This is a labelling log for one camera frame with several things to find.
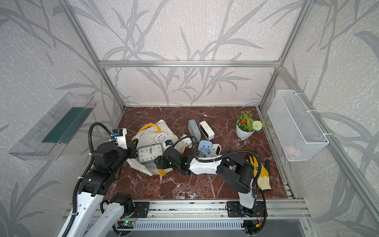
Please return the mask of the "light blue face alarm clock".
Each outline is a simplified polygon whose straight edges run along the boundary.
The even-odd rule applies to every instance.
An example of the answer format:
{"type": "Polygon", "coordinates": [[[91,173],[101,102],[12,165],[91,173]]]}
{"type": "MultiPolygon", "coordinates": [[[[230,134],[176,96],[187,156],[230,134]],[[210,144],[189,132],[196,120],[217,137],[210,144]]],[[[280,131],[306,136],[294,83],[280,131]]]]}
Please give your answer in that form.
{"type": "Polygon", "coordinates": [[[201,153],[210,153],[212,151],[213,143],[208,140],[201,140],[198,143],[198,151],[201,153]]]}

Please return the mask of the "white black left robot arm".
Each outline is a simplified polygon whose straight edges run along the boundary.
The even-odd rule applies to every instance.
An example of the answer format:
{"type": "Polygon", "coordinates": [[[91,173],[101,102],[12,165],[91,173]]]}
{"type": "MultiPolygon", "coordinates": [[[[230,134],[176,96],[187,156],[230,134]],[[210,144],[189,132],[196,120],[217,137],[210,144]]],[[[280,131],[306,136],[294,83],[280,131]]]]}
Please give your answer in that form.
{"type": "Polygon", "coordinates": [[[91,162],[84,175],[79,178],[73,192],[73,208],[59,232],[60,237],[104,237],[110,229],[118,237],[125,237],[129,231],[119,231],[118,221],[132,215],[135,205],[132,196],[117,193],[110,200],[105,195],[115,181],[128,158],[136,158],[135,143],[124,147],[106,142],[94,148],[89,143],[91,162]]]}

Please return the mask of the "green square analog clock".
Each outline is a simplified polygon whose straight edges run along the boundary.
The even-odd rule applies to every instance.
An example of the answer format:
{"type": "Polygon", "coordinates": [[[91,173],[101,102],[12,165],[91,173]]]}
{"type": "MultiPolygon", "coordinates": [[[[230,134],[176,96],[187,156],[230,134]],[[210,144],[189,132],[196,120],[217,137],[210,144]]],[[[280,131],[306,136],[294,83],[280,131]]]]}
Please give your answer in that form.
{"type": "Polygon", "coordinates": [[[150,146],[140,147],[138,149],[138,159],[139,162],[149,163],[154,162],[154,160],[163,155],[163,149],[161,144],[154,144],[150,146]]]}

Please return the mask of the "white twin bell alarm clock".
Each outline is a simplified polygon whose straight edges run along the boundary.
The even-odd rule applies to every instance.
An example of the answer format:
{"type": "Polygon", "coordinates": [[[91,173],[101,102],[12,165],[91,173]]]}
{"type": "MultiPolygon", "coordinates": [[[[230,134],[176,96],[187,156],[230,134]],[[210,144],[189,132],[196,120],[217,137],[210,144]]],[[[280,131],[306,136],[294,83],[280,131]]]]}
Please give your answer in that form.
{"type": "Polygon", "coordinates": [[[183,134],[181,138],[182,138],[181,142],[183,142],[187,148],[192,148],[191,138],[189,138],[186,134],[183,134]]]}

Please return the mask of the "grey square analog clock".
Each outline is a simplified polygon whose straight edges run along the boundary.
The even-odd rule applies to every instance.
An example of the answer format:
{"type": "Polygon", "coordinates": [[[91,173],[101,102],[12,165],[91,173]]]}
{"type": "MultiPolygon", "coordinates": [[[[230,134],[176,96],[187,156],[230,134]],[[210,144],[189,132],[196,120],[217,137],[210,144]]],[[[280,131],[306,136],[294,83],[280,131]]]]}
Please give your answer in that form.
{"type": "Polygon", "coordinates": [[[194,119],[189,120],[188,128],[190,135],[196,137],[197,141],[199,142],[201,140],[201,132],[194,119]]]}

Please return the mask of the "white digital clock dark screen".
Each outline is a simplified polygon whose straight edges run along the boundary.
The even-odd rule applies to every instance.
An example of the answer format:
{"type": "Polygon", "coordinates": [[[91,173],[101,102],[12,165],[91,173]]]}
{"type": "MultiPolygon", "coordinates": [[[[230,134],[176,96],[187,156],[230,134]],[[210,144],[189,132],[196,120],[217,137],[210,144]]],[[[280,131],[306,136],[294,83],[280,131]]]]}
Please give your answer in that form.
{"type": "Polygon", "coordinates": [[[199,129],[204,134],[207,140],[210,141],[215,138],[215,132],[212,130],[212,128],[206,121],[201,121],[199,123],[199,129]]]}

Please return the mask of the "blue twin bell alarm clock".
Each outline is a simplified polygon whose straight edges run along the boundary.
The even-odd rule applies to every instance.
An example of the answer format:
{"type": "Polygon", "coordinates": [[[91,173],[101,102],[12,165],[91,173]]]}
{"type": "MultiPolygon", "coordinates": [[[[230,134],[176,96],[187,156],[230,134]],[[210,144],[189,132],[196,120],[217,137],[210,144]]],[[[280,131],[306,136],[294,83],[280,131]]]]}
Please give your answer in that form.
{"type": "Polygon", "coordinates": [[[209,155],[209,153],[207,153],[205,151],[200,151],[198,154],[198,157],[199,158],[210,158],[210,155],[209,155]]]}

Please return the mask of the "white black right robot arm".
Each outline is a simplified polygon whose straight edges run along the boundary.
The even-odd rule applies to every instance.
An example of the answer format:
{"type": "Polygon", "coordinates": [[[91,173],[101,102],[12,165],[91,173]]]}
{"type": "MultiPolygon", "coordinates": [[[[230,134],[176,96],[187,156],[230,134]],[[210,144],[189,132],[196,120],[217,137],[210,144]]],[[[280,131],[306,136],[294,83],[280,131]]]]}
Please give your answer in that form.
{"type": "Polygon", "coordinates": [[[226,152],[223,155],[202,158],[197,155],[185,157],[169,147],[155,159],[157,168],[171,168],[181,175],[214,174],[221,177],[239,195],[239,203],[245,209],[253,209],[258,178],[263,165],[258,154],[249,150],[226,152]]]}

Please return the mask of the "white canvas bag yellow handles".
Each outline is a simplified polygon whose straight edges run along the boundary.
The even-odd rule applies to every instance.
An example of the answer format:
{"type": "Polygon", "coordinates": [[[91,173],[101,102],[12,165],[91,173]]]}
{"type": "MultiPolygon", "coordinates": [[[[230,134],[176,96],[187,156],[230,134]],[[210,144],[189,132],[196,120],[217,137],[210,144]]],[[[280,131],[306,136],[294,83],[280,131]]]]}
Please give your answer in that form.
{"type": "MultiPolygon", "coordinates": [[[[178,136],[175,135],[173,131],[167,126],[166,122],[161,119],[157,123],[149,123],[149,124],[144,125],[138,131],[138,133],[132,138],[133,141],[135,140],[137,141],[137,154],[138,154],[138,149],[140,147],[156,144],[154,142],[154,136],[160,132],[167,133],[168,134],[167,139],[170,139],[173,142],[178,141],[178,136]]],[[[163,144],[164,142],[161,143],[162,149],[164,152],[165,148],[163,144]]],[[[164,176],[165,174],[173,170],[172,168],[158,169],[155,164],[155,161],[142,164],[139,162],[138,157],[136,159],[128,159],[127,162],[132,169],[140,171],[149,176],[153,176],[153,175],[164,176]]]]}

